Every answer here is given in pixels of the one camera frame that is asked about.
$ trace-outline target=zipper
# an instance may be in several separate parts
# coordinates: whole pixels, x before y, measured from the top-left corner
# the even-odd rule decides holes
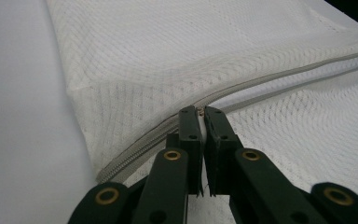
[[[197,102],[195,102],[193,105],[199,110],[199,114],[203,115],[203,108],[206,105],[210,105],[211,103],[217,102],[220,99],[225,98],[226,96],[229,96],[233,93],[247,90],[262,84],[266,84],[270,81],[277,80],[279,78],[285,78],[290,77],[293,75],[298,75],[301,73],[309,72],[313,69],[321,68],[325,65],[329,65],[332,63],[342,63],[343,61],[347,60],[355,60],[358,58],[358,53],[326,60],[319,63],[309,64],[303,67],[295,68],[292,70],[283,71],[280,73],[271,74],[268,76],[256,78],[250,81],[245,81],[242,83],[239,83],[234,86],[230,86],[226,89],[223,89],[221,91],[214,92]],[[356,66],[353,69],[350,70],[344,70],[344,71],[338,71],[336,74],[328,77],[319,77],[315,78],[313,80],[309,80],[306,82],[298,83],[293,86],[283,88],[277,91],[272,91],[267,94],[261,94],[259,96],[256,96],[254,98],[225,106],[221,108],[226,114],[230,113],[232,111],[235,111],[240,108],[244,108],[245,106],[255,104],[257,102],[266,100],[270,97],[273,97],[275,95],[294,90],[296,88],[309,85],[311,83],[317,82],[317,81],[323,81],[329,78],[339,77],[343,76],[349,72],[354,72],[358,70],[358,66]],[[178,116],[177,114],[172,115],[162,121],[156,128],[146,133],[144,136],[142,136],[140,139],[138,139],[134,144],[132,144],[130,147],[128,147],[124,152],[117,158],[113,159],[104,169],[101,170],[100,173],[97,175],[97,181],[99,183],[104,183],[107,181],[110,181],[111,179],[115,179],[116,182],[123,182],[129,175],[131,175],[136,169],[143,164],[142,158],[150,152],[152,149],[154,149],[156,146],[160,145],[164,142],[165,137],[168,133],[175,133],[178,131]]]

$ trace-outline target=zipper teeth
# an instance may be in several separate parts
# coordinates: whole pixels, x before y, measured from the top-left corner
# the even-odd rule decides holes
[[[197,109],[202,109],[206,105],[209,105],[210,103],[212,103],[214,101],[222,99],[222,98],[224,98],[224,97],[226,97],[226,96],[228,96],[228,95],[230,95],[230,94],[232,94],[234,92],[242,91],[242,90],[245,90],[247,88],[251,88],[253,86],[260,85],[262,83],[266,83],[268,81],[272,81],[272,80],[275,80],[275,79],[278,79],[278,78],[281,78],[281,77],[288,77],[288,76],[295,75],[295,74],[298,74],[298,73],[307,72],[309,70],[312,70],[312,69],[315,69],[315,68],[318,68],[318,67],[322,67],[322,66],[330,64],[330,63],[346,61],[346,60],[355,59],[355,58],[358,58],[358,53],[355,53],[355,54],[352,54],[352,55],[347,55],[347,56],[340,57],[340,58],[326,60],[326,61],[323,61],[323,62],[320,62],[320,63],[309,64],[309,65],[306,65],[306,66],[303,66],[303,67],[299,67],[299,68],[288,70],[288,71],[283,71],[283,72],[280,72],[280,73],[277,73],[277,74],[271,74],[271,75],[256,78],[256,79],[253,79],[253,80],[250,80],[250,81],[245,81],[245,82],[242,82],[242,83],[237,84],[235,86],[230,86],[230,87],[228,87],[228,88],[226,88],[224,90],[214,92],[214,93],[204,97],[203,99],[197,101],[194,104],[194,106]],[[354,68],[354,69],[352,69],[350,71],[353,72],[355,70],[358,70],[358,67],[356,67],[356,68]],[[317,82],[317,81],[322,81],[322,80],[333,78],[333,77],[342,76],[342,75],[344,75],[344,74],[346,74],[346,73],[348,73],[350,71],[339,73],[339,74],[333,75],[331,77],[317,78],[315,80],[308,81],[308,82],[305,82],[303,84],[298,84],[298,85],[295,85],[293,87],[289,87],[289,88],[285,88],[285,89],[282,89],[282,90],[279,90],[279,91],[274,91],[274,92],[271,92],[271,93],[267,93],[265,95],[255,97],[253,99],[249,99],[249,100],[244,101],[244,102],[240,102],[240,103],[237,103],[237,104],[234,104],[234,105],[226,106],[222,110],[225,111],[225,113],[229,113],[229,112],[232,112],[232,111],[240,108],[240,106],[251,105],[251,104],[257,103],[259,101],[268,99],[268,98],[270,98],[270,97],[272,97],[272,96],[274,96],[276,94],[283,93],[285,91],[290,91],[290,90],[293,90],[295,88],[299,88],[299,87],[301,87],[303,85],[308,85],[308,84],[310,84],[312,82]],[[129,166],[129,164],[131,164],[133,161],[136,161],[138,158],[142,157],[148,150],[153,148],[153,146],[155,146],[156,144],[162,142],[164,140],[164,138],[166,137],[167,133],[173,133],[173,132],[177,131],[178,130],[177,121],[178,121],[177,115],[173,115],[173,116],[169,117],[168,119],[162,121],[157,126],[156,129],[151,130],[146,134],[146,135],[151,135],[151,137],[146,138],[146,139],[151,139],[151,140],[147,140],[147,142],[145,144],[140,144],[138,141],[136,141],[135,142],[136,145],[133,144],[132,146],[137,146],[137,145],[140,145],[140,146],[137,147],[134,150],[130,150],[130,151],[133,151],[133,152],[129,156],[125,157],[124,160],[119,161],[117,163],[117,165],[114,165],[115,160],[112,160],[98,174],[97,181],[99,183],[104,183],[104,182],[107,182],[107,181],[111,180],[113,177],[115,177],[115,175],[117,175],[118,173],[123,171],[125,168],[127,168]],[[169,122],[169,124],[167,124],[166,127],[159,128],[161,125],[164,125],[164,123],[166,123],[166,122]]]

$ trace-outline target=brass ring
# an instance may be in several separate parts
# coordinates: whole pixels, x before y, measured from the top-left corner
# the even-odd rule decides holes
[[[257,152],[253,151],[253,150],[244,151],[242,153],[242,156],[245,159],[249,160],[249,161],[258,161],[258,160],[260,160],[260,155]]]
[[[180,157],[181,155],[178,151],[171,150],[164,153],[164,158],[169,161],[177,161],[180,159]]]
[[[342,196],[342,198],[338,198],[338,197],[334,196],[333,195],[334,193],[340,194],[340,196]],[[353,204],[353,198],[349,194],[345,193],[344,191],[342,191],[340,189],[326,188],[324,190],[324,196],[326,198],[328,198],[330,201],[340,204],[340,205],[349,206],[349,205]]]
[[[103,199],[101,198],[101,196],[103,196],[104,193],[106,192],[111,192],[113,193],[113,196],[110,197],[109,199]],[[106,188],[106,189],[102,189],[100,192],[97,193],[97,195],[95,196],[95,202],[100,204],[100,205],[107,205],[110,203],[113,203],[117,200],[118,198],[118,190],[114,189],[114,188]]]

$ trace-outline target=textured fabric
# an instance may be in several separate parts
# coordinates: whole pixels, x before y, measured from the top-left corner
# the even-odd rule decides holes
[[[302,189],[329,180],[358,192],[358,27],[297,0],[48,6],[96,173],[180,108],[252,82],[255,92],[216,102],[276,92],[228,116],[244,145],[265,151]],[[286,77],[269,80],[279,74]],[[147,175],[152,160],[126,184]],[[189,223],[233,222],[227,197],[189,201]]]

